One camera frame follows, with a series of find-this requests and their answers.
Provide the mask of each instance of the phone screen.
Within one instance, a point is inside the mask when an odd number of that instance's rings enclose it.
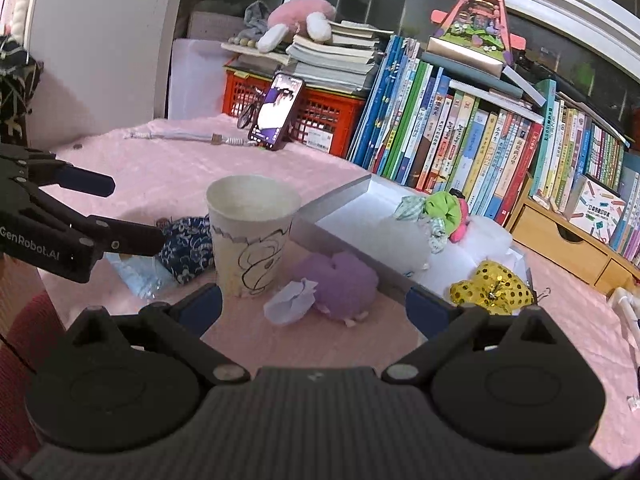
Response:
[[[302,86],[303,81],[300,79],[286,74],[276,75],[258,112],[258,119],[252,132],[254,136],[272,146],[276,143]]]

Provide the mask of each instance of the blue floral fabric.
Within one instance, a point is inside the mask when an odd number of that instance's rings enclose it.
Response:
[[[178,283],[189,283],[205,270],[214,268],[208,215],[159,220],[157,225],[167,239],[156,258]]]

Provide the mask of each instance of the red plastic crate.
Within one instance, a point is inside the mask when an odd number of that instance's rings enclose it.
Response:
[[[242,109],[255,99],[253,88],[266,90],[270,84],[270,80],[262,77],[227,70],[222,113],[238,117]],[[300,111],[290,128],[290,136],[305,142],[307,134],[313,129],[332,134],[329,153],[345,158],[363,106],[362,99],[305,88]]]

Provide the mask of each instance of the smartphone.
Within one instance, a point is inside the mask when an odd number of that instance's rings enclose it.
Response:
[[[262,100],[248,139],[268,150],[280,148],[298,113],[304,87],[304,80],[277,73]]]

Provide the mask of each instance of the paper cup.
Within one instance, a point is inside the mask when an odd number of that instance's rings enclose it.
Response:
[[[302,200],[291,186],[233,175],[207,189],[218,286],[225,296],[257,296],[273,282]]]

